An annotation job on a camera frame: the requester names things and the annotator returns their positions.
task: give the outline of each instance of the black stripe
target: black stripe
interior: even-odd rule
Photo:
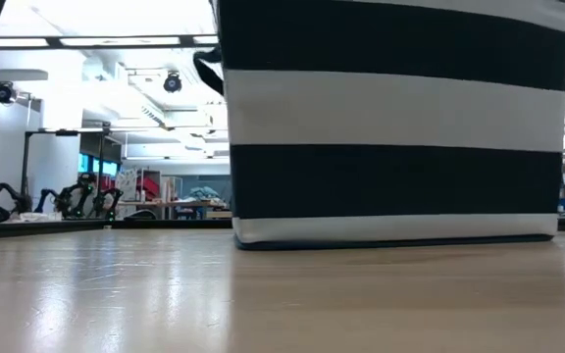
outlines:
[[[378,145],[233,145],[242,219],[557,212],[561,153]]]
[[[228,69],[447,77],[565,90],[565,32],[352,1],[220,0]]]

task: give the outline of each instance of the desk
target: desk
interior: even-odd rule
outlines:
[[[119,202],[117,204],[117,207],[120,206],[136,206],[136,207],[141,207],[141,208],[162,208],[162,209],[168,209],[168,208],[174,208],[174,207],[184,207],[184,208],[195,208],[195,207],[201,207],[202,208],[202,219],[206,220],[207,219],[207,208],[208,207],[215,207],[215,206],[222,206],[222,205],[218,205],[214,202],[211,201],[172,201],[172,202],[143,202],[143,201],[123,201],[123,202]],[[165,216],[165,212],[163,211],[163,218],[168,218],[170,219],[171,217],[169,216]]]

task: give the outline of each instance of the spotlight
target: spotlight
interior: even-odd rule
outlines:
[[[182,89],[182,81],[180,80],[180,74],[169,73],[165,79],[165,84],[163,88],[170,93],[180,91]]]
[[[12,82],[0,82],[0,103],[13,104],[19,98],[19,92]]]

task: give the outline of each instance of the track light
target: track light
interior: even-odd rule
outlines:
[[[182,81],[179,73],[168,73],[163,88],[169,93],[179,92],[182,89]]]
[[[19,98],[19,92],[12,82],[0,82],[0,103],[13,104]]]

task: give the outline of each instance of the white stripe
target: white stripe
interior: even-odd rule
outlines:
[[[557,0],[352,0],[420,6],[496,16],[565,31],[565,4]]]
[[[564,93],[420,76],[227,71],[232,144],[561,151]]]
[[[550,215],[423,215],[305,219],[233,219],[239,240],[378,241],[557,233]]]

